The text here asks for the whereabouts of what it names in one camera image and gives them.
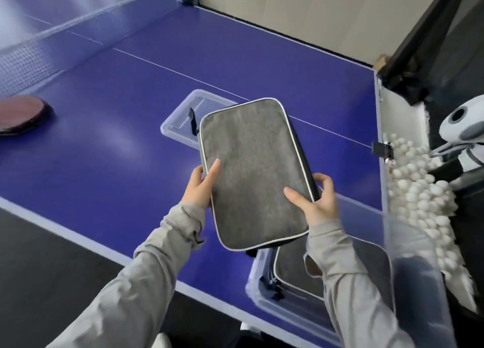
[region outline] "gray jacket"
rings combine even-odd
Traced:
[[[165,317],[178,271],[192,250],[205,211],[178,204],[136,248],[134,260],[109,282],[48,348],[150,348]],[[322,271],[325,303],[347,348],[414,347],[358,260],[339,221],[311,227],[308,254]]]

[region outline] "finger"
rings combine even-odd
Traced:
[[[217,158],[212,164],[212,167],[210,167],[209,173],[203,179],[203,186],[211,188],[217,180],[218,176],[220,175],[221,170],[222,162],[220,159]]]
[[[328,175],[322,173],[313,173],[313,178],[323,184],[324,192],[335,192],[335,185],[333,184],[332,178]]]
[[[196,167],[190,176],[190,181],[188,181],[188,188],[195,188],[202,183],[202,173],[203,167],[200,165]]]
[[[284,187],[284,195],[292,204],[299,207],[304,212],[306,212],[306,210],[309,210],[309,207],[313,205],[304,196],[302,196],[296,190],[291,189],[290,187]]]

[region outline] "wall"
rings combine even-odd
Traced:
[[[432,0],[200,0],[202,5],[373,64]]]

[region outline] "white robot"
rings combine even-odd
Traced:
[[[461,151],[432,174],[438,180],[452,181],[463,173],[484,166],[484,95],[468,100],[448,115],[439,134],[448,143],[432,150],[430,157]]]

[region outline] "clear storage bin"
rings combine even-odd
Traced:
[[[456,348],[449,307],[432,239],[418,228],[385,216],[352,199],[338,196],[340,217],[348,234],[380,243],[392,264],[396,315],[400,327],[418,348]],[[365,235],[381,235],[381,242]],[[274,292],[260,280],[267,275],[273,249],[259,250],[245,287],[260,309],[341,345],[326,311],[299,296],[273,299]]]
[[[198,139],[192,134],[190,118],[188,117],[190,108],[195,112],[197,124],[200,124],[203,116],[234,104],[237,104],[237,102],[206,90],[196,89],[161,124],[161,133],[192,148],[199,149]]]

